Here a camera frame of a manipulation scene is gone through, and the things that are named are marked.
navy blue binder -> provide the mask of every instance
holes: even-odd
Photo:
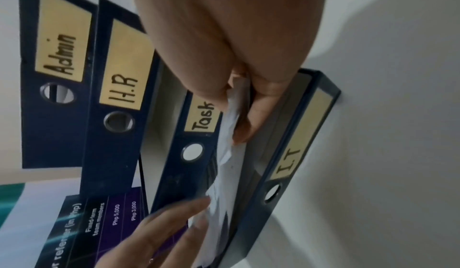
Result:
[[[152,101],[159,57],[139,17],[99,0],[80,194],[127,192]]]
[[[19,0],[23,168],[81,166],[97,6]]]
[[[229,268],[248,255],[339,95],[323,73],[299,70],[246,147],[230,239],[211,267]]]
[[[159,126],[159,136],[167,137],[162,140],[167,158],[151,212],[204,195],[209,186],[203,183],[209,181],[210,170],[217,172],[215,153],[221,116],[214,105],[186,91],[164,67],[153,120],[164,122]]]

binder spine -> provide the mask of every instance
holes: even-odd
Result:
[[[86,0],[19,0],[19,6],[23,168],[81,166],[97,6]]]
[[[187,92],[151,212],[180,200],[192,199],[202,189],[219,136],[221,114],[215,106]],[[188,146],[199,145],[200,155],[186,160]]]
[[[340,90],[323,73],[304,69],[299,72],[312,75],[312,81],[250,199],[236,233],[230,237],[224,254],[211,267],[231,267],[247,256],[340,95]]]
[[[99,1],[80,194],[125,193],[139,158],[160,59],[139,17]]]

binder spine label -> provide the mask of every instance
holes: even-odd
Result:
[[[332,100],[332,96],[320,88],[316,89],[270,180],[288,177],[297,169]]]
[[[35,71],[81,82],[92,14],[66,0],[40,0]]]
[[[219,115],[220,111],[213,104],[193,95],[184,131],[213,133]]]
[[[145,33],[114,19],[99,103],[140,110],[153,52]]]

